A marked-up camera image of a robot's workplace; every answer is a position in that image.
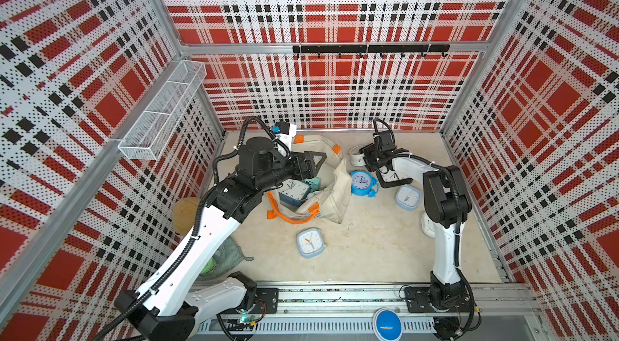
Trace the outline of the blue round twin-bell alarm clock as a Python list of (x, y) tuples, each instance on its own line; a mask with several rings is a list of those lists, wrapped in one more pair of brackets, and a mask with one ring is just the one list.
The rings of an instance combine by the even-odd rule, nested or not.
[(358, 197), (375, 197), (379, 191), (378, 181), (366, 171), (351, 172), (351, 193)]

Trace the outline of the beige canvas bag orange handles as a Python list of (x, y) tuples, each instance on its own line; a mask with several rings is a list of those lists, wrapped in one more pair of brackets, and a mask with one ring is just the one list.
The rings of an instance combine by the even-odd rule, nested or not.
[(323, 218), (340, 224), (348, 210), (352, 183), (344, 150), (322, 135), (296, 135), (292, 150), (327, 154), (326, 161), (319, 169), (320, 189), (308, 195), (297, 208), (286, 206), (276, 192), (268, 193), (270, 207), (267, 219), (280, 218), (289, 224), (301, 225), (315, 218)]

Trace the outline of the light blue square alarm clock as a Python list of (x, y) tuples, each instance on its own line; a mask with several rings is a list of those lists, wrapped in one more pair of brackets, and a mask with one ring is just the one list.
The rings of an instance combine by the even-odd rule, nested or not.
[(304, 259), (319, 256), (326, 248), (322, 233), (317, 228), (310, 228), (298, 233), (296, 243), (298, 251)]

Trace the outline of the white oval clock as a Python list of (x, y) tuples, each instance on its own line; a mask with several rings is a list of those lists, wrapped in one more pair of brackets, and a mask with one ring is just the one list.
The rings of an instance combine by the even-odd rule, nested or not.
[(435, 237), (434, 225), (435, 223), (429, 218), (429, 216), (427, 215), (427, 212), (424, 211), (421, 215), (422, 231), (427, 237), (431, 239)]

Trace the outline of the teal small clock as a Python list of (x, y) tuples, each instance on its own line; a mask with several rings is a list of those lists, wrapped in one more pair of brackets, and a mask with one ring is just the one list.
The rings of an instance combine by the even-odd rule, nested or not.
[(316, 192), (322, 189), (322, 181), (319, 177), (304, 179), (304, 182), (308, 184), (310, 192)]

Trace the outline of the black and white round clock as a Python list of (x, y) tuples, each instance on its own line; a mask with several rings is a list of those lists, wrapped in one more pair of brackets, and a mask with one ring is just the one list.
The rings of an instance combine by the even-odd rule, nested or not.
[(353, 147), (349, 152), (349, 162), (352, 167), (360, 168), (365, 166), (364, 160), (364, 148), (365, 145), (357, 145)]

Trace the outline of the black rectangular alarm clock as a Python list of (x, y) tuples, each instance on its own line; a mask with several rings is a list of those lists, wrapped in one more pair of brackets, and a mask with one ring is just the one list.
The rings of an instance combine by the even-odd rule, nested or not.
[(398, 172), (390, 169), (387, 169), (385, 171), (377, 170), (376, 175), (379, 185), (383, 189), (410, 185), (414, 181), (412, 178), (401, 175)]

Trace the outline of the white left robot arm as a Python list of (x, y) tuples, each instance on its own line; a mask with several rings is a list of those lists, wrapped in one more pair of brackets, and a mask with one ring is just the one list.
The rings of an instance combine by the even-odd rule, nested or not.
[(278, 137), (240, 137), (235, 149), (216, 157), (239, 159), (235, 171), (214, 185), (200, 200), (190, 234), (161, 267), (137, 290), (125, 290), (115, 300), (119, 315), (96, 334), (104, 339), (123, 321), (140, 333), (139, 340), (187, 340), (199, 324), (230, 309), (250, 310), (256, 284), (243, 273), (224, 282), (190, 292), (216, 251), (262, 202), (267, 192), (287, 180), (316, 177), (327, 160), (325, 152), (293, 152)]

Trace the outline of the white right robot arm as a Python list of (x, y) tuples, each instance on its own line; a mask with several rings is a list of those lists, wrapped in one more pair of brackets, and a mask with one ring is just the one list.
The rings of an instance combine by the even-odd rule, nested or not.
[(422, 186), (425, 226), (435, 240), (435, 260), (430, 273), (430, 305), (445, 312), (465, 301), (473, 302), (470, 284), (461, 270), (462, 234), (472, 210), (461, 170), (442, 166), (396, 146), (393, 130), (378, 128), (374, 121), (373, 142), (362, 147), (364, 165), (377, 175), (384, 189), (401, 189), (416, 181)]

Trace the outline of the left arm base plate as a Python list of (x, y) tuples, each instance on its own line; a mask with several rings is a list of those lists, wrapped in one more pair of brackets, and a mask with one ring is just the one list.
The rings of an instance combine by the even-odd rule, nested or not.
[(272, 315), (277, 313), (280, 289), (278, 288), (258, 288), (254, 297), (254, 302), (249, 310), (243, 310), (243, 307), (224, 310), (222, 315)]

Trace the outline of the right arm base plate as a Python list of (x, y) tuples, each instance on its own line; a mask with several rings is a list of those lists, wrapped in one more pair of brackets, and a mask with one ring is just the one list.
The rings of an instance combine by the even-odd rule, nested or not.
[(471, 308), (464, 287), (407, 286), (401, 296), (409, 313), (464, 313)]

